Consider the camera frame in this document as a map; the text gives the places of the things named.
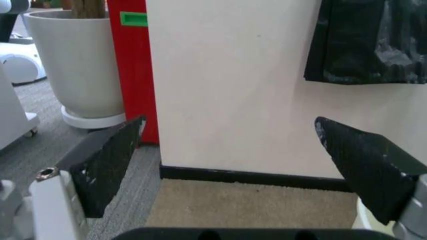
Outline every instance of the gray carpet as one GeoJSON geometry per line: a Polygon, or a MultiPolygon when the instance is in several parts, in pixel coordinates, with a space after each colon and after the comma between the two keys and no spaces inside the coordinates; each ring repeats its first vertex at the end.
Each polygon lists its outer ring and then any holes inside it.
{"type": "MultiPolygon", "coordinates": [[[[40,117],[38,134],[22,137],[0,151],[0,179],[12,180],[24,195],[36,173],[54,166],[87,131],[64,123],[60,103],[47,80],[15,87],[27,112],[40,117]]],[[[149,215],[160,185],[160,151],[157,146],[137,149],[130,161],[120,190],[102,219],[89,219],[87,239],[111,239],[130,229],[141,227],[149,215]]]]}
{"type": "Polygon", "coordinates": [[[164,179],[146,226],[201,228],[346,228],[354,193],[164,179]]]}

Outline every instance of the white planter pot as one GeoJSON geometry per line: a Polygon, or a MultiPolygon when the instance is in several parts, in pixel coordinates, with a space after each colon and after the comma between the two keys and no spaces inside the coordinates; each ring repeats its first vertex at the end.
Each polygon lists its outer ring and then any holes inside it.
{"type": "Polygon", "coordinates": [[[67,10],[31,12],[24,17],[53,92],[66,112],[88,119],[123,114],[108,18],[73,19],[67,10]]]}

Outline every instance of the floor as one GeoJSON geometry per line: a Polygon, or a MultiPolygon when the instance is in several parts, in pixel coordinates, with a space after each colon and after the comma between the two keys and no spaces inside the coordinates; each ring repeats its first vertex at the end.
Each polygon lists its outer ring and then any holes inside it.
{"type": "Polygon", "coordinates": [[[349,229],[354,193],[164,179],[150,227],[349,229]]]}

